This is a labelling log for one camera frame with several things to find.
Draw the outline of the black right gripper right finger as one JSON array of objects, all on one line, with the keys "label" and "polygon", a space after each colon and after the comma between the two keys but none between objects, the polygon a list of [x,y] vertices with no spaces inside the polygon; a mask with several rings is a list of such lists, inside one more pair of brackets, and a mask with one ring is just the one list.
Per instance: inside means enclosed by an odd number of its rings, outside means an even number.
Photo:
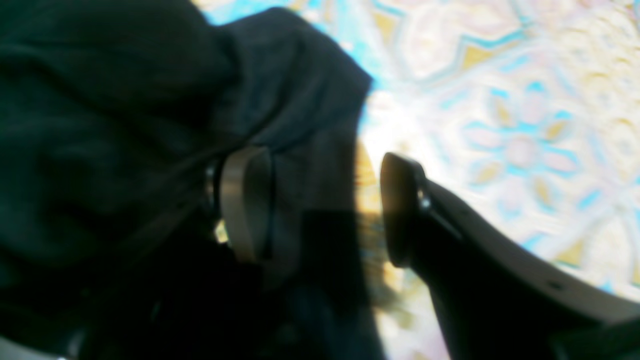
[{"label": "black right gripper right finger", "polygon": [[496,230],[421,164],[386,153],[389,258],[430,298],[453,360],[637,360],[638,303],[597,289]]}]

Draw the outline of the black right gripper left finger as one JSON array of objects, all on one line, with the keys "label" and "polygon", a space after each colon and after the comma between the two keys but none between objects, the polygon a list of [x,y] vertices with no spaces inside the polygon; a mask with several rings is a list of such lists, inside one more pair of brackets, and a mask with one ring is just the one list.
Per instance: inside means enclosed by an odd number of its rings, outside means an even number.
[{"label": "black right gripper left finger", "polygon": [[242,264],[266,259],[273,171],[267,146],[245,146],[211,161],[205,169],[206,206],[214,223],[223,223],[225,244]]}]

